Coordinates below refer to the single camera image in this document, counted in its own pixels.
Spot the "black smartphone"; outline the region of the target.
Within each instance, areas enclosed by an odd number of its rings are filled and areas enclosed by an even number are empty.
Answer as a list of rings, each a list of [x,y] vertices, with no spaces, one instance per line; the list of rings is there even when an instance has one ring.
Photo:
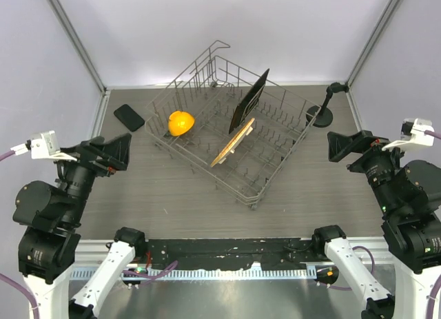
[[[145,125],[145,119],[135,112],[128,104],[123,104],[115,109],[113,115],[131,132],[135,132]]]

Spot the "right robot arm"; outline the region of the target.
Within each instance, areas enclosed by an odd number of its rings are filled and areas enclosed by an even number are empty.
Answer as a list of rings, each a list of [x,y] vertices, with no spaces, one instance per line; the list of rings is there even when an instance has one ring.
[[[437,318],[440,309],[440,168],[423,160],[400,166],[404,147],[362,130],[327,135],[328,159],[337,163],[351,153],[347,166],[364,174],[382,212],[382,231],[395,269],[395,293],[384,288],[356,258],[337,225],[316,229],[311,252],[329,259],[360,302],[361,318]]]

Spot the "black phone stand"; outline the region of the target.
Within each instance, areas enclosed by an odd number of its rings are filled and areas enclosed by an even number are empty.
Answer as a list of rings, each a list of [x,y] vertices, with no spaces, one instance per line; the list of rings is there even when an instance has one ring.
[[[313,126],[324,128],[331,125],[334,116],[331,110],[327,107],[334,94],[339,92],[347,93],[349,86],[346,83],[334,82],[327,86],[326,95],[321,106],[312,106],[307,110],[306,118],[307,124],[313,122]]]

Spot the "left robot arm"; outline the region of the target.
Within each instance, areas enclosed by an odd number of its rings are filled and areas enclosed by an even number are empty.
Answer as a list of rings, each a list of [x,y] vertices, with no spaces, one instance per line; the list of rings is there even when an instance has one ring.
[[[25,285],[9,278],[5,282],[28,299],[34,318],[97,318],[125,268],[146,257],[145,234],[122,227],[83,290],[68,296],[81,239],[76,231],[95,179],[128,168],[131,140],[132,135],[125,133],[109,141],[96,136],[72,147],[60,147],[54,131],[47,131],[11,148],[15,156],[30,153],[34,160],[53,161],[58,174],[55,185],[32,181],[15,198],[12,219],[26,228],[18,246],[19,272]]]

